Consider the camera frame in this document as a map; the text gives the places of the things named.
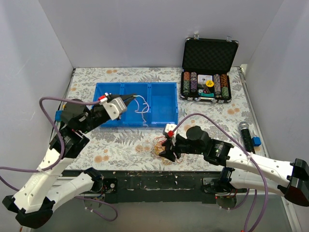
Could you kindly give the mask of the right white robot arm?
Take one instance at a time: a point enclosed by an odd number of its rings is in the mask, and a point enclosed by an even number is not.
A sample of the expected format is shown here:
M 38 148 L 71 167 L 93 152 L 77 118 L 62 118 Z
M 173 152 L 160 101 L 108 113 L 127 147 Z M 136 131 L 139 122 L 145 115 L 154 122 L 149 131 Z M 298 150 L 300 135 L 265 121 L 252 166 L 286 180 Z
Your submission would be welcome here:
M 296 205 L 309 205 L 309 166 L 302 159 L 290 162 L 246 154 L 237 146 L 210 138 L 199 126 L 191 127 L 182 137 L 175 124 L 167 124 L 163 134 L 166 140 L 161 157 L 175 162 L 182 154 L 202 155 L 206 162 L 222 166 L 218 185 L 224 192 L 266 190 Z

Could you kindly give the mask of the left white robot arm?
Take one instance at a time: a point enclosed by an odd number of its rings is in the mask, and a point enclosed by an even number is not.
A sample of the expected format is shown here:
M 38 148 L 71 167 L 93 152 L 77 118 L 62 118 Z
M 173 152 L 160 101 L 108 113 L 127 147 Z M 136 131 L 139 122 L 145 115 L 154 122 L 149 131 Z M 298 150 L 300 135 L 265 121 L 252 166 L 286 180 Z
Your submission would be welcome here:
M 57 97 L 42 97 L 39 100 L 41 110 L 56 132 L 43 160 L 35 170 L 3 168 L 32 174 L 21 189 L 14 195 L 4 197 L 2 201 L 9 211 L 16 214 L 15 219 L 20 225 L 37 229 L 64 203 L 81 193 L 98 193 L 103 189 L 103 176 L 94 168 L 82 171 L 76 178 L 61 186 L 55 188 L 53 185 L 89 143 L 85 134 L 109 120 L 119 120 L 135 97 L 135 94 L 105 93 L 95 102 Z M 60 127 L 55 125 L 55 121 L 43 107 L 44 100 L 64 102 L 59 119 Z

